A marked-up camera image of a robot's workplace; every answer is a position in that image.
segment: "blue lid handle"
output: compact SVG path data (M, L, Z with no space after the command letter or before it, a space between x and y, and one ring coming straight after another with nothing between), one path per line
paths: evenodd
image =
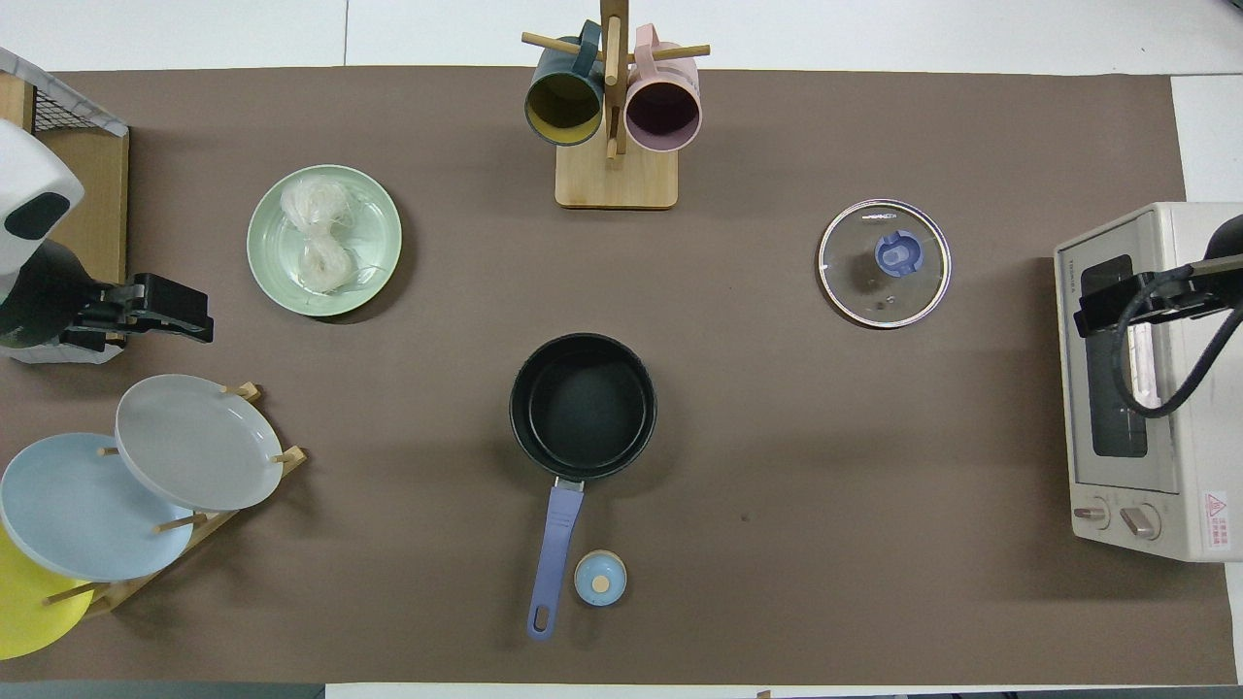
M904 277L924 266L924 245L906 230L895 230L876 241L876 265L889 276Z

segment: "green plate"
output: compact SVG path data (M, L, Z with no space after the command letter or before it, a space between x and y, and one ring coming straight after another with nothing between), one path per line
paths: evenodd
M352 225L333 226L333 235L354 259L357 274L343 286L319 294L302 286L298 260L306 238L281 210L281 190L295 178L327 175L351 195ZM303 316L336 316L352 311L373 296L393 276L401 254L401 219L393 199L378 182L344 165L312 165L286 175L259 200L246 234L250 271L264 294Z

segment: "black cable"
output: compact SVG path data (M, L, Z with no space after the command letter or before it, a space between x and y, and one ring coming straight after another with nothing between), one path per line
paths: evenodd
M1162 403L1156 408L1149 408L1131 394L1131 387L1127 386L1126 377L1122 372L1122 347L1126 343L1126 328L1131 325L1135 315L1139 312L1140 306L1144 301L1152 295L1157 287L1168 284L1171 281L1183 281L1191 277L1195 270L1191 265L1183 265L1181 267L1175 267L1172 270L1166 270L1152 277L1151 281L1144 285L1144 289L1139 291L1131 302L1126 305L1122 310L1121 317L1117 318L1117 327L1114 328L1114 345L1110 353L1110 361L1112 363L1114 373L1114 387L1117 389L1119 396L1122 397L1122 402L1131 410L1135 410L1141 417L1145 418L1163 418L1170 413L1177 410L1191 394L1199 387L1199 382L1204 381L1204 376L1208 373L1208 368L1213 366L1217 361L1217 356L1222 353L1226 348L1226 343L1229 341L1231 336L1234 335L1234 330L1238 328L1239 323L1243 323L1243 301L1226 317L1222 327L1217 328L1213 338L1208 341L1208 346L1204 347L1204 352L1196 361L1196 366L1192 367L1191 373L1187 374L1187 379L1182 382L1178 391L1175 391L1170 400Z

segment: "oven knob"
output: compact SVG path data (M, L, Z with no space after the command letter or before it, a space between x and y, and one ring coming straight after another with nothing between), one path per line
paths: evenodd
M1161 536L1161 515L1152 505L1145 502L1139 507L1122 507L1119 514L1135 536L1150 541Z

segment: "light blue plate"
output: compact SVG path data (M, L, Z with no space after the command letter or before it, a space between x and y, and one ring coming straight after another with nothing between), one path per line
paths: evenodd
M143 577L177 560L193 526L154 534L191 512L154 495L102 434L57 434L26 447L0 478L0 520L36 563L94 582Z

